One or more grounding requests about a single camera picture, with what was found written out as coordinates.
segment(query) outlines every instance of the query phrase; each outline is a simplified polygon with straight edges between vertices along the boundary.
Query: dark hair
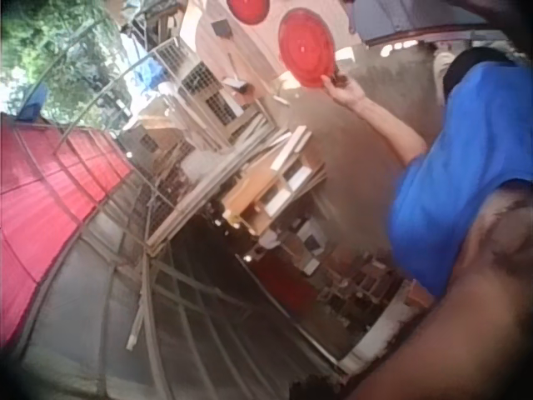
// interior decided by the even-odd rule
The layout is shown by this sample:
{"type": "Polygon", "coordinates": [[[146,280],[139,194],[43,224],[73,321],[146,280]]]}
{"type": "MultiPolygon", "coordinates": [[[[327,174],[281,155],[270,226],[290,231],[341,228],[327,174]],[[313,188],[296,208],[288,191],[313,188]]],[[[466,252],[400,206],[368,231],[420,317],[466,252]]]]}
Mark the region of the dark hair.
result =
{"type": "Polygon", "coordinates": [[[444,99],[447,101],[451,91],[459,82],[465,77],[465,75],[471,70],[472,67],[479,63],[484,62],[497,62],[508,63],[514,65],[514,63],[507,58],[507,56],[494,48],[490,47],[473,47],[465,50],[457,56],[451,63],[448,71],[444,75],[443,87],[444,87],[444,99]]]}
{"type": "Polygon", "coordinates": [[[289,400],[341,400],[341,397],[329,377],[310,375],[304,381],[291,385],[289,400]]]}

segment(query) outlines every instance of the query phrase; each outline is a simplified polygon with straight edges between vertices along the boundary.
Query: skin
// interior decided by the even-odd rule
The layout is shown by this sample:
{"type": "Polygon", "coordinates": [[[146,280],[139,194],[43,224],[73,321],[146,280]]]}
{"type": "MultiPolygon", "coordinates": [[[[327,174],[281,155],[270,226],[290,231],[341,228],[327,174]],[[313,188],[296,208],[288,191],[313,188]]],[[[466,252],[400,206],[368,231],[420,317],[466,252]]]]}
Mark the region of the skin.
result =
{"type": "MultiPolygon", "coordinates": [[[[346,77],[336,87],[322,77],[326,92],[372,125],[407,165],[427,152],[412,128],[366,97],[346,77]]],[[[420,328],[369,376],[350,400],[488,398],[529,350],[533,287],[531,203],[524,189],[502,189],[487,198],[463,243],[448,292],[420,328]]]]}

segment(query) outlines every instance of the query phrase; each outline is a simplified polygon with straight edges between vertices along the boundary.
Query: red disc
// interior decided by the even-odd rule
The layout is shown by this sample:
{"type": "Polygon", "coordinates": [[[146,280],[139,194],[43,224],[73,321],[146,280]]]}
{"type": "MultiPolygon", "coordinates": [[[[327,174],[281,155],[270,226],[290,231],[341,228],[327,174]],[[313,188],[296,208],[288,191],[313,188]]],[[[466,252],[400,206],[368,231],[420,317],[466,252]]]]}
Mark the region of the red disc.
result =
{"type": "Polygon", "coordinates": [[[326,23],[313,11],[295,8],[280,24],[281,59],[303,86],[320,88],[321,75],[335,72],[335,43],[326,23]]]}
{"type": "Polygon", "coordinates": [[[227,0],[236,19],[246,25],[262,23],[270,10],[270,0],[227,0]]]}

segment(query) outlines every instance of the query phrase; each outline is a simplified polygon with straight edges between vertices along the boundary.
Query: blue t-shirt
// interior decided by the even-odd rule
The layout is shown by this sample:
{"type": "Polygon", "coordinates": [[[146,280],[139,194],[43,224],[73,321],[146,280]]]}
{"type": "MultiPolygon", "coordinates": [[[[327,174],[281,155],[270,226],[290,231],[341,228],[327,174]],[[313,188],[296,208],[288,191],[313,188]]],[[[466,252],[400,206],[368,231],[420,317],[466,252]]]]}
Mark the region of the blue t-shirt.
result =
{"type": "Polygon", "coordinates": [[[441,135],[397,189],[394,258],[437,297],[483,202],[505,182],[533,182],[532,74],[496,62],[473,67],[451,93],[441,135]]]}

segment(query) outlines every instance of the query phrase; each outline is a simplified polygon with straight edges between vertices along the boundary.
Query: tree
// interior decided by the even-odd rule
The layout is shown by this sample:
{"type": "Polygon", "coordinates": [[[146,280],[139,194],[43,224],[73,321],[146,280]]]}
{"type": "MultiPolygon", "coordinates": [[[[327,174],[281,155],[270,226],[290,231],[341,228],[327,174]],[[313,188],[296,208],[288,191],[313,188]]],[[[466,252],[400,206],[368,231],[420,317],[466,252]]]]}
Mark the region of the tree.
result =
{"type": "MultiPolygon", "coordinates": [[[[2,82],[13,87],[15,72],[24,72],[23,82],[14,84],[11,92],[7,105],[10,113],[19,109],[28,84],[34,84],[65,49],[66,55],[44,78],[49,90],[42,110],[46,118],[71,122],[96,93],[119,75],[112,62],[122,54],[119,32],[100,1],[14,2],[8,11],[2,15],[2,82]],[[98,24],[93,29],[83,32],[95,22],[98,24]],[[81,40],[69,48],[79,37],[81,40]]],[[[82,123],[103,125],[106,115],[120,112],[118,99],[126,105],[131,102],[123,80],[91,108],[82,123]]]]}

